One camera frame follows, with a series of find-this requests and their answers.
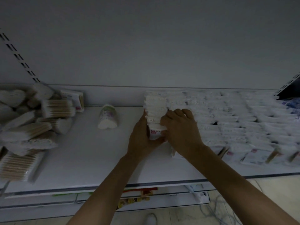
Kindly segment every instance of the white back panel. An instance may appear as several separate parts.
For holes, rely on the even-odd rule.
[[[3,83],[34,83],[34,81],[0,38],[0,84]]]
[[[279,89],[299,67],[299,0],[2,0],[48,84]]]

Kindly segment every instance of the white shoe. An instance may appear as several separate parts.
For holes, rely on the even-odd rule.
[[[157,225],[157,218],[154,213],[150,213],[146,216],[143,225]]]

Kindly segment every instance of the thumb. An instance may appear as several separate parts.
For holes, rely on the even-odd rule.
[[[158,147],[159,145],[161,145],[164,142],[165,142],[165,138],[162,136],[162,137],[160,137],[160,138],[158,138],[156,140],[150,140],[150,146],[152,148],[156,148],[156,147]]]

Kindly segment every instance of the stack of cotton swab packages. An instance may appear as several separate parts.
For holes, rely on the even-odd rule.
[[[58,147],[75,116],[71,100],[38,83],[30,90],[0,91],[0,142],[8,153],[0,160],[0,178],[32,181],[46,149]]]
[[[193,112],[202,141],[227,163],[291,164],[299,150],[300,128],[286,107],[269,91],[147,91],[144,108],[150,136],[165,127],[168,109]],[[174,158],[182,158],[173,150]]]

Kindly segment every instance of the tile floor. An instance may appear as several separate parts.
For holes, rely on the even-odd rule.
[[[283,210],[300,222],[300,175],[280,178],[265,178],[250,180],[256,188],[260,189]],[[210,191],[211,203],[209,206],[214,208],[214,201],[219,193]],[[218,197],[216,215],[223,219],[228,225],[233,225],[233,212],[222,197]],[[140,225],[148,213],[155,213],[160,225],[218,225],[219,221],[209,215],[208,208],[203,205],[189,206],[180,208],[164,208],[154,210],[144,210],[138,212],[119,212],[116,213],[111,225]],[[21,222],[0,223],[0,225],[65,225],[70,217],[53,219],[30,220]]]

